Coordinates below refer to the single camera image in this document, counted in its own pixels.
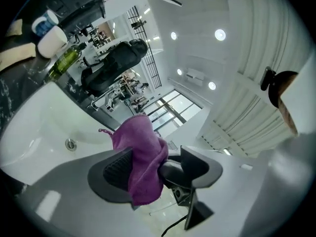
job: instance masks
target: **marble countertop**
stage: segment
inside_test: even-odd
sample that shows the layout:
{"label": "marble countertop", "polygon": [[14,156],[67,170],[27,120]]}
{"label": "marble countertop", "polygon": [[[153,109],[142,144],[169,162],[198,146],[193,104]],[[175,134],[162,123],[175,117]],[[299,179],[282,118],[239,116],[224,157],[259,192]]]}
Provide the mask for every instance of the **marble countertop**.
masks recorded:
{"label": "marble countertop", "polygon": [[[7,50],[26,43],[34,43],[40,40],[32,31],[31,26],[23,24],[23,34],[5,38],[0,51]],[[10,122],[20,106],[44,85],[44,78],[54,61],[43,58],[36,50],[35,58],[30,58],[4,69],[0,72],[0,134]],[[64,74],[57,81],[57,85],[85,112],[110,130],[117,128],[117,122],[105,111],[86,108],[90,99],[75,80],[68,74]]]}

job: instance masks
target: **white ceiling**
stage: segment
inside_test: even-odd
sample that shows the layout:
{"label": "white ceiling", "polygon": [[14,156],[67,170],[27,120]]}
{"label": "white ceiling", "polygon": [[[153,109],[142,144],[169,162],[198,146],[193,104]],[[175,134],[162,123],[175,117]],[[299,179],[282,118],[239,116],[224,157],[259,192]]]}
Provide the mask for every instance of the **white ceiling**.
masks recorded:
{"label": "white ceiling", "polygon": [[[164,47],[155,57],[159,75],[211,103],[199,135],[212,148],[256,157],[291,136],[259,87],[267,66],[300,71],[313,47],[285,0],[179,0],[182,7],[148,1]],[[219,28],[227,35],[222,42],[214,36]],[[176,41],[170,37],[173,31]],[[203,86],[178,76],[178,68],[203,72]],[[207,88],[210,80],[217,84],[215,91]]]}

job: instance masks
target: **ceiling light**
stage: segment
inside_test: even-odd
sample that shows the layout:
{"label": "ceiling light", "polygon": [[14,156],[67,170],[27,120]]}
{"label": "ceiling light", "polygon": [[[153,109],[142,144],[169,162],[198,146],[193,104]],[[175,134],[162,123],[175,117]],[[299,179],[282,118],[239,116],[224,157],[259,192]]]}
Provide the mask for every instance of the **ceiling light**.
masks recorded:
{"label": "ceiling light", "polygon": [[232,154],[231,154],[231,152],[229,152],[226,148],[225,149],[223,149],[223,151],[225,152],[225,154],[227,154],[227,155],[229,155],[229,156],[231,156]]}
{"label": "ceiling light", "polygon": [[226,33],[222,29],[218,29],[215,31],[215,37],[219,41],[223,41],[226,38]]}
{"label": "ceiling light", "polygon": [[176,40],[176,39],[177,39],[177,34],[176,34],[175,32],[172,32],[172,33],[171,33],[171,38],[172,38],[173,40]]}
{"label": "ceiling light", "polygon": [[146,14],[148,11],[150,11],[150,8],[148,8],[147,10],[144,11],[144,14]]}
{"label": "ceiling light", "polygon": [[215,89],[216,89],[216,84],[211,81],[211,82],[208,84],[208,87],[209,87],[211,90],[215,90]]}

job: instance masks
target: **metal rack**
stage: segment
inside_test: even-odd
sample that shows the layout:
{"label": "metal rack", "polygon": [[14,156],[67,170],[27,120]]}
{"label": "metal rack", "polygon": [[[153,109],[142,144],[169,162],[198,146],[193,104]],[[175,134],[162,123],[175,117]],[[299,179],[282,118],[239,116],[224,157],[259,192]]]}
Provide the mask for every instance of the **metal rack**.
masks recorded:
{"label": "metal rack", "polygon": [[[138,22],[139,14],[138,14],[137,8],[135,6],[132,7],[130,10],[128,10],[126,12],[126,14],[127,14],[128,19],[129,19],[129,22],[131,24]],[[148,37],[146,35],[145,29],[143,26],[140,26],[138,29],[134,30],[134,33],[138,39],[142,39],[143,41],[148,40]],[[143,60],[145,61],[146,65],[147,65],[147,69],[149,71],[150,77],[153,80],[154,87],[155,87],[155,89],[157,89],[158,87],[161,87],[161,81],[160,81],[160,77],[159,77],[159,74],[157,71],[155,59],[154,59],[154,56],[152,53],[152,49],[149,45],[149,42],[147,42],[147,46],[148,46],[148,52],[145,55],[145,57],[143,58]]]}

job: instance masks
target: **white cup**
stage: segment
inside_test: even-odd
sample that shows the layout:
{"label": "white cup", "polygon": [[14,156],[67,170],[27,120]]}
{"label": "white cup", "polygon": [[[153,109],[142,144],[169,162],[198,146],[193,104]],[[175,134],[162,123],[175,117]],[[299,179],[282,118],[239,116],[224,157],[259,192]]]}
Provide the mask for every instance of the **white cup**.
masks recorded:
{"label": "white cup", "polygon": [[67,46],[66,34],[58,26],[54,26],[38,43],[39,53],[45,58],[52,58]]}

